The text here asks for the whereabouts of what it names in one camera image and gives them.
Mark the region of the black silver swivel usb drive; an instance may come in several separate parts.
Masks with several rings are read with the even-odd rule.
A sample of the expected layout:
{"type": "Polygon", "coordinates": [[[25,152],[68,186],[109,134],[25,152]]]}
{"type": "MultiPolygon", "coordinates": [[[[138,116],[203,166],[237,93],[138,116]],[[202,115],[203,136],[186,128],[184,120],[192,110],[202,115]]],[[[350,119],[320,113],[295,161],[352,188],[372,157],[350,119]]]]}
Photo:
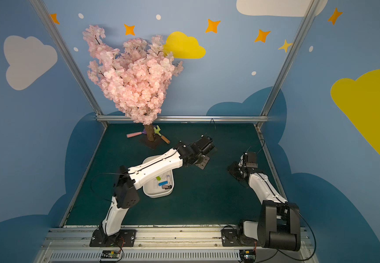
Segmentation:
{"type": "Polygon", "coordinates": [[[166,189],[166,190],[172,189],[172,185],[163,185],[162,189],[166,189]]]}

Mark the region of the white storage box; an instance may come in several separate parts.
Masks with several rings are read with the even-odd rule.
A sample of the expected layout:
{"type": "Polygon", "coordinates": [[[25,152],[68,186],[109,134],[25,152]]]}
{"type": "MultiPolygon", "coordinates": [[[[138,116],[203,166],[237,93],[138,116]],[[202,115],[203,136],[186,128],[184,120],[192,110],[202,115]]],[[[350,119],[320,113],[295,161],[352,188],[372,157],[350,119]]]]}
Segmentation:
{"type": "Polygon", "coordinates": [[[160,198],[160,197],[165,197],[165,196],[170,195],[173,192],[174,186],[175,186],[175,182],[174,182],[174,177],[173,177],[173,171],[171,169],[168,171],[163,169],[163,173],[157,171],[155,173],[155,176],[152,176],[152,178],[149,181],[147,181],[142,186],[142,188],[146,196],[150,198],[160,198]],[[168,189],[168,190],[162,189],[162,187],[158,185],[158,183],[162,181],[167,181],[167,175],[169,175],[171,178],[171,183],[168,183],[167,185],[172,185],[172,189],[168,189]],[[157,176],[161,177],[161,181],[158,181],[156,179],[157,176]]]}

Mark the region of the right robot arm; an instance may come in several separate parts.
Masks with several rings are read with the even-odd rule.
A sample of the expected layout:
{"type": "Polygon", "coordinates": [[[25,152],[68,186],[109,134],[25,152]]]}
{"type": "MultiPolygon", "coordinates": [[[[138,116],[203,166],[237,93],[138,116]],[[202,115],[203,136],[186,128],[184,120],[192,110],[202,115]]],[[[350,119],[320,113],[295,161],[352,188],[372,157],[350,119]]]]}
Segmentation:
{"type": "Polygon", "coordinates": [[[260,172],[257,154],[245,152],[228,167],[237,181],[246,183],[261,203],[257,221],[244,220],[237,230],[242,245],[254,243],[262,248],[297,252],[301,247],[300,211],[274,188],[268,176],[260,172]]]}

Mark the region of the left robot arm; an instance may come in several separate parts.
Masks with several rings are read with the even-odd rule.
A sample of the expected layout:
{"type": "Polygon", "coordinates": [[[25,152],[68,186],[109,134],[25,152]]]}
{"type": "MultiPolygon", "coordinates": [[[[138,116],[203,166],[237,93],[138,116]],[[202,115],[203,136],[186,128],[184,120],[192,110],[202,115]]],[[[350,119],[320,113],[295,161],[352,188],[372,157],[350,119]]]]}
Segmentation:
{"type": "Polygon", "coordinates": [[[177,168],[196,165],[204,169],[210,159],[208,153],[214,147],[213,139],[203,135],[190,145],[180,141],[175,147],[145,164],[122,167],[117,174],[118,181],[114,186],[110,208],[99,227],[102,237],[111,237],[119,233],[129,208],[140,200],[140,188],[157,176],[177,168]]]}

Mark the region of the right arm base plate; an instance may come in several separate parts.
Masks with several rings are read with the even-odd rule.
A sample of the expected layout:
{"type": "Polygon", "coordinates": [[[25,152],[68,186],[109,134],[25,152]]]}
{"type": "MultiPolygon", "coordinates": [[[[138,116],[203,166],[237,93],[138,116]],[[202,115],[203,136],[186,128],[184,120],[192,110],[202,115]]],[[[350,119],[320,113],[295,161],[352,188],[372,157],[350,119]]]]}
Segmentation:
{"type": "Polygon", "coordinates": [[[231,228],[221,230],[221,241],[223,247],[255,247],[259,245],[258,240],[246,237],[238,230],[231,228]]]}

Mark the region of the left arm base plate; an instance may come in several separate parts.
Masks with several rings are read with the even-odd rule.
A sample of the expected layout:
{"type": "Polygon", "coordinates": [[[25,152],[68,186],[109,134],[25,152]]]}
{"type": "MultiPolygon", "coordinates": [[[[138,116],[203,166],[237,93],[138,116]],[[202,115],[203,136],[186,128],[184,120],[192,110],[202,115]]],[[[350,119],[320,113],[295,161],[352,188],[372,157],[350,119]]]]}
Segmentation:
{"type": "Polygon", "coordinates": [[[111,236],[106,235],[102,228],[92,234],[90,247],[133,247],[136,240],[136,230],[120,230],[111,236]]]}

